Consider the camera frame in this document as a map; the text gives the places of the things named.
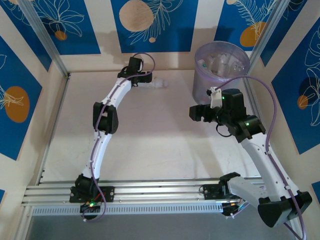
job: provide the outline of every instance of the robotic arm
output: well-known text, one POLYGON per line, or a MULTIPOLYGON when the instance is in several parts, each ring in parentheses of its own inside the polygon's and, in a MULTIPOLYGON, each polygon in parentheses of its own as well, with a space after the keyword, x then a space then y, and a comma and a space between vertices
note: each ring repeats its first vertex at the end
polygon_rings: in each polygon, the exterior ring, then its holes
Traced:
MULTIPOLYGON (((124 96, 132 89, 138 87, 138 83, 151 83, 152 73, 142 72, 143 60, 131 57, 128 66, 124 67, 117 75, 117 80, 111 92, 102 102, 93 105, 94 146, 85 168, 71 187, 71 203, 101 202, 96 182, 99 181, 100 168, 106 152, 107 145, 117 131, 119 120, 117 108, 124 96)), ((107 202, 113 201, 114 187, 100 187, 105 193, 107 202)))
MULTIPOLYGON (((219 126, 226 126, 229 133, 235 136, 238 143, 247 151, 258 169, 266 190, 259 188, 241 177, 238 173, 229 173, 220 178, 219 185, 204 185, 205 199, 232 198, 238 196, 258 209, 259 215, 269 227, 275 227, 297 216, 297 209, 288 192, 291 189, 301 212, 312 202, 310 194, 299 191, 285 172, 272 148, 266 149, 266 130, 260 119, 255 115, 247 115, 243 94, 238 89, 215 90, 208 92, 211 104, 190 107, 189 116, 194 121, 216 122, 219 126), (285 176, 285 185, 274 164, 273 159, 285 176)), ((225 215, 238 212, 237 206, 228 210, 225 215)))

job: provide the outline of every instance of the white cable clip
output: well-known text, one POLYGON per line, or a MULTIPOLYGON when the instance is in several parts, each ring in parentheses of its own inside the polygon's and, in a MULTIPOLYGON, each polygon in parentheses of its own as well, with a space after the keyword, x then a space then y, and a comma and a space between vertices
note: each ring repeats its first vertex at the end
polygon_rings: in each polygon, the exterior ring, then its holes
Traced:
POLYGON ((213 86, 210 88, 211 91, 211 105, 210 108, 215 108, 215 107, 222 107, 222 92, 221 89, 219 88, 216 90, 216 86, 213 86))

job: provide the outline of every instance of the gray floor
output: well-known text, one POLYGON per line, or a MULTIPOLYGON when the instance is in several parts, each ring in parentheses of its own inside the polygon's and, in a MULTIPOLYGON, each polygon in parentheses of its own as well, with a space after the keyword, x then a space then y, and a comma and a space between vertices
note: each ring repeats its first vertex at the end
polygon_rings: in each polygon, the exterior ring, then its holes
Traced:
POLYGON ((269 228, 247 207, 235 219, 220 214, 108 215, 95 223, 80 216, 34 216, 26 240, 290 240, 284 225, 269 228))

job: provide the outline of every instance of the metal corner post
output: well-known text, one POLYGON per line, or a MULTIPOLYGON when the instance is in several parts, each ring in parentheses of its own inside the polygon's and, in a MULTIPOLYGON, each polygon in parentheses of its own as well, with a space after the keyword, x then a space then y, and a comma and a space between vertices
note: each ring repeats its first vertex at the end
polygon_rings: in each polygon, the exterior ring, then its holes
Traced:
POLYGON ((33 4, 29 0, 17 0, 19 7, 24 14, 25 18, 28 20, 30 26, 35 32, 36 36, 39 38, 43 47, 49 54, 50 58, 54 61, 60 72, 67 78, 68 71, 66 66, 64 65, 60 54, 50 38, 49 33, 47 32, 45 26, 43 25, 40 17, 38 16, 33 4))
MULTIPOLYGON (((283 13, 285 12, 286 8, 288 7, 288 4, 290 3, 290 0, 275 0, 277 1, 277 4, 272 11, 267 23, 266 27, 263 29, 261 33, 261 37, 259 37, 257 43, 255 44, 252 54, 250 56, 250 69, 248 71, 248 75, 250 75, 255 67, 256 62, 260 58, 260 55, 264 48, 266 47, 272 33, 274 32, 277 24, 279 23, 283 13)), ((261 111, 256 103, 257 95, 254 91, 254 87, 252 85, 252 82, 248 79, 244 79, 244 86, 245 90, 247 92, 247 95, 249 97, 249 102, 253 111, 253 114, 255 114, 257 117, 261 119, 261 111)))

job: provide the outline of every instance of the black bracket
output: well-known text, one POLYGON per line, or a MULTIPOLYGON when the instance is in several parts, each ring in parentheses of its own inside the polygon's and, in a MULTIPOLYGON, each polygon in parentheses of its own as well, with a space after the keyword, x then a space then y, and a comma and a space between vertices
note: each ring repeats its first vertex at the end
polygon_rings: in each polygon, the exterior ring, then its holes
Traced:
POLYGON ((202 186, 204 200, 239 199, 238 196, 230 193, 228 189, 228 181, 239 176, 239 173, 231 172, 220 177, 218 184, 204 184, 202 186))
POLYGON ((260 119, 255 115, 247 115, 244 96, 239 89, 222 91, 222 107, 211 108, 210 104, 196 105, 189 109, 189 116, 193 121, 216 122, 226 126, 229 133, 235 136, 238 143, 244 139, 252 139, 259 133, 266 133, 260 119))
MULTIPOLYGON (((96 129, 96 124, 99 118, 99 115, 102 111, 104 104, 102 102, 96 102, 93 105, 93 128, 96 129)), ((104 113, 107 113, 107 116, 102 116, 98 125, 98 130, 105 132, 105 134, 114 134, 119 126, 117 109, 113 106, 106 106, 104 113)))
MULTIPOLYGON (((132 75, 142 75, 147 72, 141 71, 141 65, 143 67, 143 60, 137 57, 130 57, 128 66, 124 67, 121 72, 118 73, 118 78, 127 78, 132 75)), ((145 76, 135 76, 129 79, 132 87, 138 87, 138 83, 151 83, 152 72, 145 76)))
MULTIPOLYGON (((115 187, 100 186, 100 189, 103 192, 106 202, 112 203, 115 197, 115 187)), ((103 198, 92 177, 88 178, 83 176, 83 174, 79 175, 75 181, 75 186, 72 186, 70 190, 70 203, 103 202, 103 198)))
MULTIPOLYGON (((303 213, 312 202, 312 197, 309 192, 297 191, 295 200, 298 203, 301 213, 303 213)), ((292 198, 281 198, 281 201, 270 201, 267 198, 260 198, 258 212, 263 222, 270 228, 279 224, 283 224, 298 215, 296 206, 292 198)))
MULTIPOLYGON (((240 199, 240 197, 230 193, 228 189, 228 181, 232 178, 239 177, 240 174, 232 172, 220 177, 218 184, 204 184, 203 195, 204 200, 224 200, 224 199, 240 199)), ((238 212, 239 206, 235 203, 223 203, 223 212, 225 216, 231 216, 238 212)))

